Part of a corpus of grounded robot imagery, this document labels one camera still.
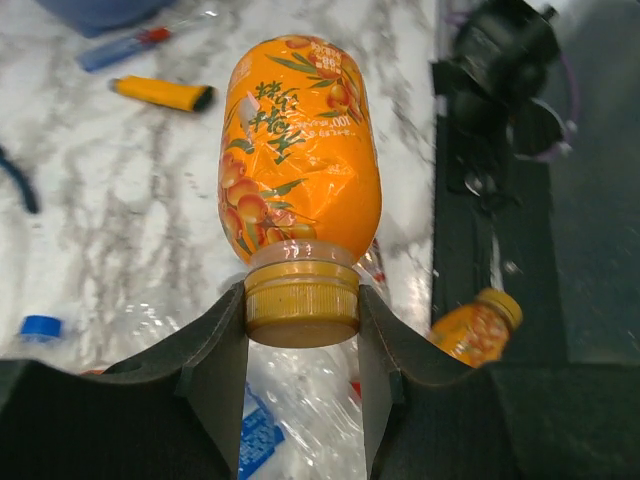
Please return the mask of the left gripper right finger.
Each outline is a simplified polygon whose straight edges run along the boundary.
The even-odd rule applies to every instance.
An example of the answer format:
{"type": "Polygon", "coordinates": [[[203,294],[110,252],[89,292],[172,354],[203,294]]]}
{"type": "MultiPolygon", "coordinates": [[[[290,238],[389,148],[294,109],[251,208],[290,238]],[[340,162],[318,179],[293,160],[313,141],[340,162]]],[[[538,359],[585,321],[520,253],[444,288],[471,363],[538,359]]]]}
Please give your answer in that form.
{"type": "Polygon", "coordinates": [[[635,479],[639,370],[493,362],[473,369],[359,292],[371,479],[635,479]]]}

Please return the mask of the orange utility knife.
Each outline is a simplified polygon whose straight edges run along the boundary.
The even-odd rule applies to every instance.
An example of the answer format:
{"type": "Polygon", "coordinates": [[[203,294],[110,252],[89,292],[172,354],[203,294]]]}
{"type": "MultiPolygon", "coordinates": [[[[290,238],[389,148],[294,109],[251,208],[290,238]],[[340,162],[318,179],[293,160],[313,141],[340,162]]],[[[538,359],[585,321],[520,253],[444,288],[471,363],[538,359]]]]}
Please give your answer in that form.
{"type": "Polygon", "coordinates": [[[184,85],[138,76],[112,79],[109,88],[124,97],[193,113],[205,111],[217,97],[217,90],[209,85],[184,85]]]}

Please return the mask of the blue handled screwdriver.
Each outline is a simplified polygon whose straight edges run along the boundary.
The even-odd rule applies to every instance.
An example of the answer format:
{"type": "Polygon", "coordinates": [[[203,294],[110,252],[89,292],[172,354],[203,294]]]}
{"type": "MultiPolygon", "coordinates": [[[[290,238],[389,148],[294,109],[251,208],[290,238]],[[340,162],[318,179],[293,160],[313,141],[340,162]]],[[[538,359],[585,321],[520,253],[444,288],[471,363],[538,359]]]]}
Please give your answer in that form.
{"type": "Polygon", "coordinates": [[[219,17],[217,12],[208,10],[168,26],[136,31],[128,36],[89,49],[76,57],[79,66],[92,73],[131,57],[155,49],[160,44],[201,24],[219,17]]]}

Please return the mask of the black mounting rail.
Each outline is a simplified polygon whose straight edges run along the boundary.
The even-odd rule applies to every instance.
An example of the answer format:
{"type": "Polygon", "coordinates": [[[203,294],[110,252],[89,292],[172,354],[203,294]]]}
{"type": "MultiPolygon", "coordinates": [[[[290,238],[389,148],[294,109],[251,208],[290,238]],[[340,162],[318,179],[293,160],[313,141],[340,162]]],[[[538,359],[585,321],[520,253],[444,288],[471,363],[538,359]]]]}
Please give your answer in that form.
{"type": "Polygon", "coordinates": [[[505,360],[565,364],[549,168],[514,158],[508,110],[460,67],[441,60],[432,76],[446,106],[436,130],[432,319],[487,287],[503,290],[523,312],[505,360]]]}

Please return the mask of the orange sea buckthorn bottle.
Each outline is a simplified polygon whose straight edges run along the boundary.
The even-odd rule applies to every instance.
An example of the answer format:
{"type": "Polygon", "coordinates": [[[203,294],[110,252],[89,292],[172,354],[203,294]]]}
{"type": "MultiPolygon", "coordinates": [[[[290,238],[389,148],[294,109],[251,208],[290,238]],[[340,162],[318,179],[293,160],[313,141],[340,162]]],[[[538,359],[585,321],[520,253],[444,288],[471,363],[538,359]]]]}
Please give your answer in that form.
{"type": "Polygon", "coordinates": [[[279,348],[359,329],[355,266],[371,246],[381,182],[364,78],[329,41],[285,35],[232,72],[218,168],[224,233],[249,269],[248,336],[279,348]]]}

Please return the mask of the small orange juice bottle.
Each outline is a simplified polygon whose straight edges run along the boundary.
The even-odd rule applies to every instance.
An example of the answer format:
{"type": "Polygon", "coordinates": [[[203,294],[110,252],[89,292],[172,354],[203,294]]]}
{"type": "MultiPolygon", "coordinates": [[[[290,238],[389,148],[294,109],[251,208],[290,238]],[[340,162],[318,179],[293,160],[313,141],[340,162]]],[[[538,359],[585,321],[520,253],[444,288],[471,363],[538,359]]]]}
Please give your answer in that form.
{"type": "Polygon", "coordinates": [[[438,320],[427,339],[458,361],[477,368],[501,358],[522,321],[522,309],[510,295],[486,288],[472,303],[438,320]]]}

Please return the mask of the clear bottle red cap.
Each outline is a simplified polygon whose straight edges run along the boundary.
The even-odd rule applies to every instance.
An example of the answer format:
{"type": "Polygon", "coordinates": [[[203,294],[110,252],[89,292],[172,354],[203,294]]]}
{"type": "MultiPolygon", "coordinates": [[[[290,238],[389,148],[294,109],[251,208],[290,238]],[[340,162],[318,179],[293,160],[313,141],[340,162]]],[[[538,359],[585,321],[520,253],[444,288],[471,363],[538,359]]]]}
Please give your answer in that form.
{"type": "MultiPolygon", "coordinates": [[[[354,266],[360,275],[360,283],[371,286],[385,303],[389,302],[389,289],[386,281],[386,274],[380,254],[379,243],[373,240],[366,253],[354,266]]],[[[349,361],[349,380],[356,395],[362,398],[360,369],[358,360],[357,338],[353,337],[347,342],[345,347],[349,361]]]]}

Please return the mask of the blue handled pliers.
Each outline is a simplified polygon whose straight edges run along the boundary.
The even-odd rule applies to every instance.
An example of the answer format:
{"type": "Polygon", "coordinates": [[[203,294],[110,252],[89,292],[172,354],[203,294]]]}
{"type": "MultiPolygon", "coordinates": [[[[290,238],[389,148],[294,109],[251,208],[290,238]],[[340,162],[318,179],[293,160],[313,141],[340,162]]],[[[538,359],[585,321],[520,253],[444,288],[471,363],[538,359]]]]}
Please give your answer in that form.
{"type": "Polygon", "coordinates": [[[3,147],[0,148],[0,165],[20,191],[25,209],[31,214],[39,214],[40,203],[31,182],[25,173],[8,158],[3,147]]]}

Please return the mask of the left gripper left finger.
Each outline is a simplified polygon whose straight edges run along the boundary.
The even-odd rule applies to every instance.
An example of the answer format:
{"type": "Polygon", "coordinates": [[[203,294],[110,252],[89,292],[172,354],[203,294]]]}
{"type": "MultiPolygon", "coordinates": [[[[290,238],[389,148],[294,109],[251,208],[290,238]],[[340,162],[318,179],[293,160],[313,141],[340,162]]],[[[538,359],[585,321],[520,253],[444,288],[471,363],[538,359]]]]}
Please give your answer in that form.
{"type": "Polygon", "coordinates": [[[244,288],[100,374],[1,364],[5,479],[233,479],[248,356],[244,288]]]}

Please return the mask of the blue plastic bin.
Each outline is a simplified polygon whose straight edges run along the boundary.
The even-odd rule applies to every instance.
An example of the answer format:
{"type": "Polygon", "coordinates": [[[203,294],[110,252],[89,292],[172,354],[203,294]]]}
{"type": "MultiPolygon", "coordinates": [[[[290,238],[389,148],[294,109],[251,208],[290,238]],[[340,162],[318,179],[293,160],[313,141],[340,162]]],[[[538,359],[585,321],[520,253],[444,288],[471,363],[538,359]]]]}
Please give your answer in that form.
{"type": "Polygon", "coordinates": [[[63,24],[86,38],[132,27],[152,18],[174,0],[36,0],[63,24]]]}

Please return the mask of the clear bottle blue label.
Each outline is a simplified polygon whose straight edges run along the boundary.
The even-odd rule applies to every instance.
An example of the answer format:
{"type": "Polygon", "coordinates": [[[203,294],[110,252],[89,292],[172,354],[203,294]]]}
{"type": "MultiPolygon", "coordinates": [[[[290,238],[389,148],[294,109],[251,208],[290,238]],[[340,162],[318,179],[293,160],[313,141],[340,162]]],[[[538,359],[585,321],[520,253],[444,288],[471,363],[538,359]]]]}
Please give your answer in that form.
{"type": "Polygon", "coordinates": [[[249,345],[241,479],[367,476],[356,345],[249,345]]]}

